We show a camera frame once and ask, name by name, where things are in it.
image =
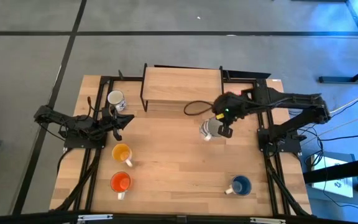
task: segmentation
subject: orange mug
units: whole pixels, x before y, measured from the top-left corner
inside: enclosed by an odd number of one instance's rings
[[[117,144],[111,151],[112,158],[119,161],[125,162],[129,167],[132,167],[132,150],[126,144]]]
[[[118,193],[118,200],[124,200],[125,192],[130,185],[131,177],[125,172],[115,173],[110,180],[111,189]]]

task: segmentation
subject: gray floor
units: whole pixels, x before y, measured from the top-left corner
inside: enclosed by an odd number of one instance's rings
[[[352,1],[358,12],[358,0]],[[0,1],[0,30],[71,30],[80,1]],[[80,30],[356,31],[343,3],[289,0],[88,1]],[[0,215],[8,214],[37,132],[67,37],[0,37]],[[358,85],[319,84],[321,75],[358,72],[358,37],[77,37],[55,109],[72,114],[83,75],[140,76],[143,63],[268,72],[287,92],[323,94],[330,108],[358,95]],[[318,132],[358,117],[358,104]],[[358,122],[326,138],[358,134]],[[358,139],[327,142],[354,153]],[[315,143],[304,150],[317,150]],[[47,211],[62,143],[47,135],[24,212]],[[312,200],[319,217],[358,222],[358,210]]]

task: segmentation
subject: white cable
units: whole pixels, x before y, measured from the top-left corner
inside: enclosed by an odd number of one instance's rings
[[[357,100],[358,100],[358,98],[356,98],[356,99],[354,99],[354,100],[352,100],[352,101],[346,103],[345,105],[341,106],[341,107],[338,108],[338,109],[335,109],[335,110],[333,110],[333,111],[330,111],[329,113],[330,113],[330,114],[335,113],[335,112],[339,111],[340,109],[344,108],[345,106],[347,106],[347,105],[349,105],[349,104],[351,104],[351,103],[353,103],[353,102],[355,102],[355,101],[357,101]]]
[[[316,139],[316,138],[318,138],[318,137],[320,137],[320,136],[322,136],[322,135],[324,135],[324,134],[326,134],[326,133],[328,133],[328,132],[330,132],[330,131],[334,131],[334,130],[337,129],[337,128],[340,128],[340,127],[342,127],[342,126],[345,126],[345,125],[350,124],[350,123],[352,123],[352,122],[355,122],[355,121],[357,121],[357,120],[358,120],[358,118],[356,118],[356,119],[354,119],[354,120],[352,120],[352,121],[346,122],[346,123],[344,123],[344,124],[341,124],[341,125],[339,125],[339,126],[336,126],[335,128],[332,128],[332,129],[330,129],[330,130],[328,130],[328,131],[325,131],[325,132],[323,132],[323,133],[321,133],[321,134],[315,136],[314,138],[310,139],[309,141],[307,141],[306,143],[302,144],[301,146],[304,146],[305,144],[308,144],[308,143],[311,142],[312,140],[314,140],[314,139]]]

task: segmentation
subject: blue mug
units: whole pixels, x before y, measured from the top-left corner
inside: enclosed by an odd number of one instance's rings
[[[233,178],[230,188],[225,190],[225,194],[248,195],[251,192],[251,181],[243,175],[238,175]]]

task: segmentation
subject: yellow mug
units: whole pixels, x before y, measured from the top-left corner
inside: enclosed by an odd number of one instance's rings
[[[129,167],[132,167],[132,150],[126,144],[117,144],[111,151],[112,158],[119,162],[125,162]]]

